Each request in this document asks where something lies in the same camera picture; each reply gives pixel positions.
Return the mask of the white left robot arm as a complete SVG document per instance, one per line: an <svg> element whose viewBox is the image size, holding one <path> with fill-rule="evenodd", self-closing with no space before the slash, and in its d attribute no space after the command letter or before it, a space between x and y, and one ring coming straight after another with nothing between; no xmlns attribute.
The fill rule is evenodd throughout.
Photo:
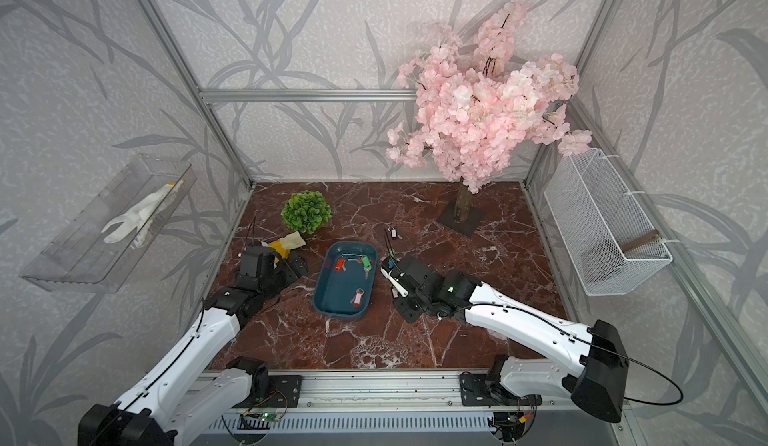
<svg viewBox="0 0 768 446"><path fill-rule="evenodd" d="M243 402L271 399L268 368L238 357L194 396L187 394L203 370L264 307L308 273L297 253L250 246L232 286L204 302L190 329L113 404L92 406L78 425L80 445L189 445L217 418Z"/></svg>

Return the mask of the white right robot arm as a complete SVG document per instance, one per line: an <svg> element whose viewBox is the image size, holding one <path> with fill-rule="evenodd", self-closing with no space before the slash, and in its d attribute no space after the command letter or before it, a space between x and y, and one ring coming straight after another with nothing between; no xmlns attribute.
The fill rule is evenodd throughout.
<svg viewBox="0 0 768 446"><path fill-rule="evenodd" d="M598 320L587 326L557 318L505 296L477 277L457 270L441 275L412 256L385 259L380 271L406 321L423 315L459 321L545 357L542 367L513 357L493 367L489 380L502 390L519 397L565 397L597 419L621 421L629 360L613 325Z"/></svg>

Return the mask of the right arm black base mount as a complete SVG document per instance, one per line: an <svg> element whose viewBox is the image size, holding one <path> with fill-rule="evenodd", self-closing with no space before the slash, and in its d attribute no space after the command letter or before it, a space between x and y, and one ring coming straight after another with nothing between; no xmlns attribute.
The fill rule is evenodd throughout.
<svg viewBox="0 0 768 446"><path fill-rule="evenodd" d="M516 396L501 384L501 371L507 355L497 355L487 373L463 371L459 376L461 402L463 406L535 406L542 404L540 395Z"/></svg>

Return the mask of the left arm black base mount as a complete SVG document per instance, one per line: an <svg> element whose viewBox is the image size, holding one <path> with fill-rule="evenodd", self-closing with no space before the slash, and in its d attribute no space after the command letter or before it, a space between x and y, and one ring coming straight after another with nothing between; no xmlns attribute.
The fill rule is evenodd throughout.
<svg viewBox="0 0 768 446"><path fill-rule="evenodd" d="M251 377L248 395L234 408L274 407L282 409L297 408L303 376L275 375L269 372L264 361L238 357L227 365L228 369L245 371Z"/></svg>

